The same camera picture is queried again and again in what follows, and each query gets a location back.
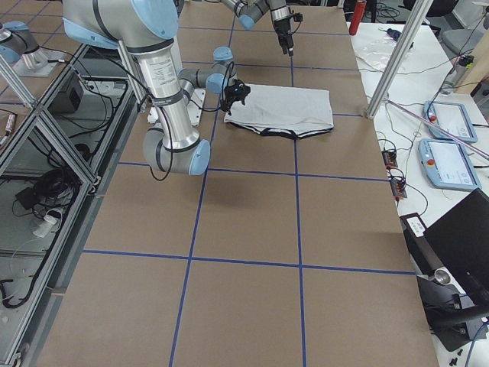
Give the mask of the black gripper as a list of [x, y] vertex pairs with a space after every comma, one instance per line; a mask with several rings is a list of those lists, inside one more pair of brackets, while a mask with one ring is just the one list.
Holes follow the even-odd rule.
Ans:
[[240, 79], [233, 80], [232, 84], [227, 85], [222, 90], [222, 98], [220, 101], [220, 110], [231, 114], [231, 107], [235, 102], [240, 102], [245, 105], [246, 97], [251, 93], [251, 87], [246, 85]]
[[284, 55], [293, 56], [293, 31], [290, 22], [301, 22], [303, 15], [294, 11], [272, 11], [271, 19]]

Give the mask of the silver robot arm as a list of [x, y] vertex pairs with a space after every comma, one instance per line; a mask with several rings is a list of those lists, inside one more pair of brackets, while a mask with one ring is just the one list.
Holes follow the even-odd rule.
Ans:
[[293, 56], [293, 35], [295, 31], [291, 28], [291, 22], [301, 24], [303, 15], [294, 12], [286, 1], [223, 0], [221, 3], [232, 11], [246, 30], [251, 30], [266, 14], [269, 14], [283, 54], [289, 57]]
[[65, 1], [63, 23], [75, 41], [126, 49], [136, 59], [160, 122], [144, 138], [150, 167], [165, 173], [203, 174], [210, 143], [192, 126], [187, 105], [196, 88], [221, 95], [223, 112], [229, 112], [234, 102], [245, 101], [251, 89], [237, 78], [231, 50], [215, 49], [209, 70], [176, 70], [171, 48], [179, 23], [172, 1]]

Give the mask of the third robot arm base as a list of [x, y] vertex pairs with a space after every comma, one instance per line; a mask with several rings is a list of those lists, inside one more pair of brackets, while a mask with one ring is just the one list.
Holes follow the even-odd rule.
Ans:
[[1, 55], [19, 76], [48, 77], [57, 61], [50, 63], [23, 21], [1, 24]]

